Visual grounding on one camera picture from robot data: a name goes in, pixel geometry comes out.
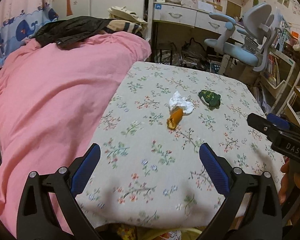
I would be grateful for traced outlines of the pink duvet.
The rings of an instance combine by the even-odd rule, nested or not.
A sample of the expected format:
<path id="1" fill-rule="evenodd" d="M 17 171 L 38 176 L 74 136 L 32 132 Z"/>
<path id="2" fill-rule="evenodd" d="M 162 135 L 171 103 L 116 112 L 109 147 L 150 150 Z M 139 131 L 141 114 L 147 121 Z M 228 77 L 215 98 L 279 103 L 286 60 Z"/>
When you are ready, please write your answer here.
<path id="1" fill-rule="evenodd" d="M 15 234 L 30 172 L 56 172 L 82 156 L 131 66 L 151 54 L 147 41 L 117 32 L 62 50 L 35 39 L 0 71 L 0 220 Z"/>

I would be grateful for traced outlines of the white bookshelf rack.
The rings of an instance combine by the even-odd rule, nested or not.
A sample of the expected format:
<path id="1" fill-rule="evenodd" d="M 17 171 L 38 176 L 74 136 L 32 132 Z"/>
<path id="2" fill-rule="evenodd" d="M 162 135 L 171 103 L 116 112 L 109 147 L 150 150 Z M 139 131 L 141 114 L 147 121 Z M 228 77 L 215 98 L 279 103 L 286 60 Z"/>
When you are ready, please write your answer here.
<path id="1" fill-rule="evenodd" d="M 265 114 L 285 114 L 292 123 L 300 126 L 300 119 L 293 109 L 300 108 L 300 51 L 295 51 L 288 41 L 294 37 L 287 22 L 269 48 L 268 63 L 261 73 L 259 85 L 262 92 L 262 106 Z"/>

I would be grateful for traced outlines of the blue grey desk chair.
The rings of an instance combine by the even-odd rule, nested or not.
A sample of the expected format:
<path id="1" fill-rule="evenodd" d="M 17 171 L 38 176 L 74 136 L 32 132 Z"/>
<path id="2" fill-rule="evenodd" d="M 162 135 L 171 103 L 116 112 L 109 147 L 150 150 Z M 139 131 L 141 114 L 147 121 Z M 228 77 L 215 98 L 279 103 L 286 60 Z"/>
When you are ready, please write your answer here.
<path id="1" fill-rule="evenodd" d="M 225 31 L 217 39 L 206 39 L 205 45 L 253 67 L 255 72 L 266 69 L 271 46 L 282 31 L 283 15 L 278 8 L 272 9 L 266 2 L 254 6 L 243 15 L 243 27 L 236 27 L 235 19 L 224 14 L 209 17 L 224 22 Z"/>

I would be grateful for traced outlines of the green knitted toy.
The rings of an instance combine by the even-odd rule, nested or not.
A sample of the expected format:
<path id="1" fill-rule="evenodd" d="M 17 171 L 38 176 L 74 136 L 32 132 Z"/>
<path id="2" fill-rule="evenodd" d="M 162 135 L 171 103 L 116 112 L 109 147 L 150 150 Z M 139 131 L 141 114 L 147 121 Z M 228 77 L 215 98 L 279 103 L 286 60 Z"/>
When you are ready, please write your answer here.
<path id="1" fill-rule="evenodd" d="M 221 105 L 221 96 L 209 90 L 201 90 L 198 96 L 209 108 L 218 108 Z"/>

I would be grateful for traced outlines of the floral white tablecloth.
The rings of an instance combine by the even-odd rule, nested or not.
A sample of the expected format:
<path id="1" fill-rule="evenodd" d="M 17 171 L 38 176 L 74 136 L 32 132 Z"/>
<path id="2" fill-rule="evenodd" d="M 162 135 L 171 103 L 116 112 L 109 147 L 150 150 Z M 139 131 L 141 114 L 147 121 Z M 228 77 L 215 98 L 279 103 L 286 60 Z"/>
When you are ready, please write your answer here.
<path id="1" fill-rule="evenodd" d="M 209 108 L 198 93 L 221 96 Z M 178 91 L 194 104 L 175 130 L 167 127 L 168 103 Z M 93 227 L 112 222 L 148 228 L 207 225 L 224 197 L 199 159 L 207 143 L 231 166 L 250 174 L 268 171 L 280 184 L 283 156 L 247 124 L 263 115 L 247 86 L 218 74 L 137 62 L 115 92 L 92 142 L 101 159 L 77 201 Z"/>

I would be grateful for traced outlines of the white desk with drawers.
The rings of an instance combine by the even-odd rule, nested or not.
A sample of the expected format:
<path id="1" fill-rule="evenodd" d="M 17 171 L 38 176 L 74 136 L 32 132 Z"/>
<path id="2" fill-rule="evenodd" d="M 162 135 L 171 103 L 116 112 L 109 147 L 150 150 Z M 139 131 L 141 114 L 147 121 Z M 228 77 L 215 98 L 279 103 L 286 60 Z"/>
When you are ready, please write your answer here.
<path id="1" fill-rule="evenodd" d="M 180 3 L 164 0 L 149 0 L 148 3 L 148 34 L 151 35 L 152 55 L 154 59 L 157 51 L 158 23 L 174 23 L 191 28 L 200 28 L 212 33 L 221 34 L 223 25 L 218 25 L 215 20 L 209 18 L 213 12 L 225 13 L 226 6 L 234 0 L 179 0 Z M 243 7 L 246 0 L 240 0 L 239 7 Z"/>

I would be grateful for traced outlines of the whale print curtain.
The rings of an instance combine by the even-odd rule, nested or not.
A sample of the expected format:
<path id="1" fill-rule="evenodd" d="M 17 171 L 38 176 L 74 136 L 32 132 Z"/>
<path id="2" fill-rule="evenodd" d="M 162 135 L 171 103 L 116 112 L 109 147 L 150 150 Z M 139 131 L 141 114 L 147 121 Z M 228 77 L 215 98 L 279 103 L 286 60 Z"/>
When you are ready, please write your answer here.
<path id="1" fill-rule="evenodd" d="M 33 38 L 45 24 L 58 20 L 51 0 L 0 1 L 0 70 L 8 55 Z"/>

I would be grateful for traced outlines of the white tissue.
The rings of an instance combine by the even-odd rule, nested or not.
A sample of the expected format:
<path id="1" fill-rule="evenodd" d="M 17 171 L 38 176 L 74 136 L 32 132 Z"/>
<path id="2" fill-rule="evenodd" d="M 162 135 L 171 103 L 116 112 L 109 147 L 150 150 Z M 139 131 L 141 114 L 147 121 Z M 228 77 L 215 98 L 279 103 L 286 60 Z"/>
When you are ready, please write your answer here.
<path id="1" fill-rule="evenodd" d="M 182 109 L 185 115 L 191 114 L 194 110 L 194 104 L 182 97 L 178 91 L 170 98 L 168 107 L 171 113 L 177 109 Z"/>

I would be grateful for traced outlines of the black jacket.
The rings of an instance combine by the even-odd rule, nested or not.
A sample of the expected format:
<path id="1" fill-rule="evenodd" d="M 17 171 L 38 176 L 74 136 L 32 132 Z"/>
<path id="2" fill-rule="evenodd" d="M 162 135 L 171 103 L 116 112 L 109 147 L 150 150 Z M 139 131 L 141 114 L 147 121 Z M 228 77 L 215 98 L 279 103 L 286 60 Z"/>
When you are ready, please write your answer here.
<path id="1" fill-rule="evenodd" d="M 41 45 L 56 43 L 61 49 L 67 49 L 76 42 L 97 35 L 112 21 L 111 18 L 79 16 L 69 20 L 50 22 L 42 26 L 34 38 Z"/>

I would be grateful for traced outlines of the cream canvas bag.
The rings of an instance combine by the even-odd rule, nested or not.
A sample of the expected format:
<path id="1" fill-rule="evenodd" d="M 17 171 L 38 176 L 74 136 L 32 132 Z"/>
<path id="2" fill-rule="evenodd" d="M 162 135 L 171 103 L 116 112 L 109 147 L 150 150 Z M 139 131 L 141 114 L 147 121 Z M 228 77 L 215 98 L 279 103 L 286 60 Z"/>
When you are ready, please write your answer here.
<path id="1" fill-rule="evenodd" d="M 141 26 L 148 24 L 143 18 L 139 17 L 136 12 L 130 11 L 126 7 L 110 7 L 108 12 L 110 18 L 137 23 Z"/>

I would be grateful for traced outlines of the striped beige cloth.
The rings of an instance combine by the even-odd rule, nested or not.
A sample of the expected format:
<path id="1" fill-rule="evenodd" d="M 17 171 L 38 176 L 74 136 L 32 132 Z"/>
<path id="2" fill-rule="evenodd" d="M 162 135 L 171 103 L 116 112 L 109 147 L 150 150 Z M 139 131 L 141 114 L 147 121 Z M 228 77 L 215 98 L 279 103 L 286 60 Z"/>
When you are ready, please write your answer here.
<path id="1" fill-rule="evenodd" d="M 124 31 L 142 37 L 142 27 L 125 20 L 112 20 L 103 30 L 108 34 Z"/>

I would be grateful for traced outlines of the yellow trash bin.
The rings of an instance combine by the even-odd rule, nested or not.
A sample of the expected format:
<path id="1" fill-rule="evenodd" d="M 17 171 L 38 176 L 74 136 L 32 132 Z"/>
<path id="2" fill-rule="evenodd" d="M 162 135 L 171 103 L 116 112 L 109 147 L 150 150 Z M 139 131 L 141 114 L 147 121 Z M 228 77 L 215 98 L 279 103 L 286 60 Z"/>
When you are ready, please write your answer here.
<path id="1" fill-rule="evenodd" d="M 154 239 L 181 239 L 192 240 L 197 239 L 202 231 L 196 228 L 181 229 L 151 229 L 138 237 L 138 239 L 154 240 Z"/>

